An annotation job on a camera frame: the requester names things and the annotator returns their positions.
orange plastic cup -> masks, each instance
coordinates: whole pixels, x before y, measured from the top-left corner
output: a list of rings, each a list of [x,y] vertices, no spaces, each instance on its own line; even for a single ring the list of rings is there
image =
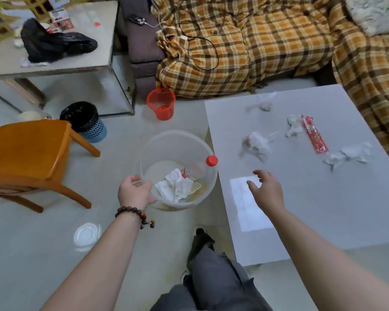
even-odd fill
[[[147,96],[147,105],[154,111],[157,119],[166,121],[171,119],[174,113],[176,96],[168,88],[157,88]]]

table top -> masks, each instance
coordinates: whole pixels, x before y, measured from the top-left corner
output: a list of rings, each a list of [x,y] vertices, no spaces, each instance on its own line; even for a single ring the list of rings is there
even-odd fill
[[[260,211],[246,180],[255,169],[280,181],[285,206],[309,227],[342,249],[389,243],[389,156],[340,85],[278,92],[271,112],[248,106],[263,95],[205,102],[223,198],[237,261],[243,266],[288,259],[270,220]],[[287,117],[312,116],[330,153],[370,142],[374,157],[367,164],[352,160],[334,172],[316,154],[303,131],[286,138]],[[273,153],[263,164],[246,153],[241,142],[257,131],[278,131]]]
[[[76,4],[67,12],[76,31],[95,39],[98,48],[90,53],[63,58],[41,67],[21,67],[20,61],[28,54],[24,48],[16,48],[13,38],[0,43],[0,79],[27,78],[40,75],[76,73],[107,67],[111,64],[114,30],[118,11],[118,1]],[[101,25],[96,27],[94,20]]]

yellow chair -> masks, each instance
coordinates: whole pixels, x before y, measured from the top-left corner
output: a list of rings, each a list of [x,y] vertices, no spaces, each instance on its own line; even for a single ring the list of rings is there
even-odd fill
[[[72,139],[94,157],[101,155],[72,130],[68,121],[38,120],[1,126],[0,197],[41,213],[41,206],[18,194],[52,190],[90,209],[91,202],[61,184]]]

person's right arm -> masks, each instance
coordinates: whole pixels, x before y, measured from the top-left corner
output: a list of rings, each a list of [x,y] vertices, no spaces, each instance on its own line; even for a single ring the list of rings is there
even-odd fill
[[[355,263],[284,207],[281,184],[256,170],[261,188],[248,181],[319,310],[389,310],[389,285]]]

brown plaid fabric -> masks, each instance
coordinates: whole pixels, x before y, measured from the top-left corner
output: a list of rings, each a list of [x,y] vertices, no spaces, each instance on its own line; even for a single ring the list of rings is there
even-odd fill
[[[389,155],[389,34],[366,36],[344,0],[320,0],[316,6],[330,11],[335,78]]]
[[[155,0],[166,59],[157,83],[176,95],[238,92],[271,75],[326,65],[333,42],[310,0]]]

